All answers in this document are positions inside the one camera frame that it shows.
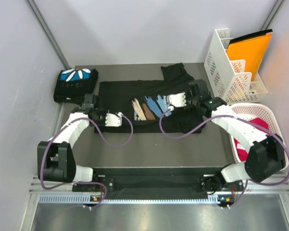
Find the black graphic t-shirt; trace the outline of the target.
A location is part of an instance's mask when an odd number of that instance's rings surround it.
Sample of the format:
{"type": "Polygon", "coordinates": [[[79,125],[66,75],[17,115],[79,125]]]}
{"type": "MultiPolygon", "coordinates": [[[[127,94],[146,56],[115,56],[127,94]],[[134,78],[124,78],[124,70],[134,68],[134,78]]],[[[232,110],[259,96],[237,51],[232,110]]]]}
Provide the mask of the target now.
{"type": "Polygon", "coordinates": [[[123,120],[118,128],[103,127],[102,132],[129,133],[187,133],[203,122],[195,108],[169,111],[169,95],[187,92],[194,78],[183,63],[158,67],[133,65],[127,73],[115,73],[99,84],[98,95],[102,107],[110,113],[122,112],[130,121],[123,120]]]}

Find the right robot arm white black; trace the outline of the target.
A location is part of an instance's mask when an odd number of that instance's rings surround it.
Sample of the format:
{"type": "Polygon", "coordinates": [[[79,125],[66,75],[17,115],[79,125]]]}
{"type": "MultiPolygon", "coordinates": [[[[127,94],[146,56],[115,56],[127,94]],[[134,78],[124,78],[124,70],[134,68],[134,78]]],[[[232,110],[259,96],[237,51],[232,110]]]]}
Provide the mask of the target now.
{"type": "Polygon", "coordinates": [[[204,80],[189,83],[186,95],[187,106],[194,107],[205,117],[230,136],[245,149],[245,161],[223,167],[215,173],[215,185],[225,191],[234,181],[251,180],[258,184],[275,173],[289,168],[289,152],[282,138],[270,130],[244,120],[220,97],[213,98],[204,80]]]}

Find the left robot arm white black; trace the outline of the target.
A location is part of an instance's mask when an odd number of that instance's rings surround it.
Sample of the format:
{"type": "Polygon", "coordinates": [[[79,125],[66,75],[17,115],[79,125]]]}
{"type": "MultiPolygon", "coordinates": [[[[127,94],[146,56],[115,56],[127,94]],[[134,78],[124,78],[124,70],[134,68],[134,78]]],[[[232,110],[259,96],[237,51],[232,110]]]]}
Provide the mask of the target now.
{"type": "Polygon", "coordinates": [[[81,133],[92,125],[105,124],[106,110],[101,108],[101,98],[86,94],[81,106],[75,107],[60,131],[48,141],[37,146],[38,178],[40,181],[62,183],[83,182],[85,188],[94,191],[100,180],[94,169],[76,164],[72,148],[81,133]]]}

